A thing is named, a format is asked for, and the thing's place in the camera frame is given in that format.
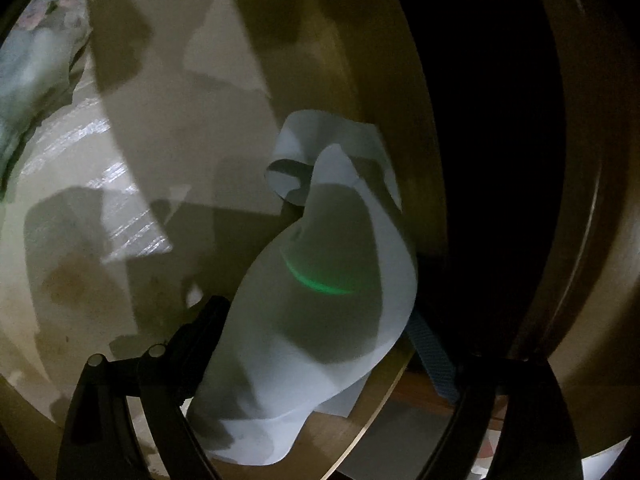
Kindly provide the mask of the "blue floral underwear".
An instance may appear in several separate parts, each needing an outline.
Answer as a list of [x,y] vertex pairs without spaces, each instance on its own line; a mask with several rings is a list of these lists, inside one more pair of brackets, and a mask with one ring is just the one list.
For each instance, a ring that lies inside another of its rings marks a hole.
[[90,32],[87,0],[32,0],[2,44],[2,188],[32,132],[70,90]]

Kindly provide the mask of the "white pale blue underwear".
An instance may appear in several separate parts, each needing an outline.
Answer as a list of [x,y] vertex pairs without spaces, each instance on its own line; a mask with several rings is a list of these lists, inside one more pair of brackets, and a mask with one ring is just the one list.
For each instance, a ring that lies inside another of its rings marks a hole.
[[266,179],[303,214],[247,270],[186,413],[208,457],[244,466],[287,456],[311,413],[393,348],[416,301],[416,258],[378,128],[299,110]]

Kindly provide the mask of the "wooden drawer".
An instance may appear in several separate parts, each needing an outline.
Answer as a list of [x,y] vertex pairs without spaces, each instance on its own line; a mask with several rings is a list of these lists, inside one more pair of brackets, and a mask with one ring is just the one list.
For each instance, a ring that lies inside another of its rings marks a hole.
[[[2,44],[31,1],[1,0]],[[58,479],[90,356],[138,358],[211,296],[231,308],[303,214],[266,179],[299,110],[378,128],[416,258],[409,321],[427,324],[458,381],[546,359],[582,462],[617,448],[608,476],[638,477],[639,72],[615,31],[638,20],[636,0],[87,10],[72,86],[2,188],[3,478]],[[205,454],[218,479],[329,478],[398,391],[437,400],[448,425],[406,327],[282,460]]]

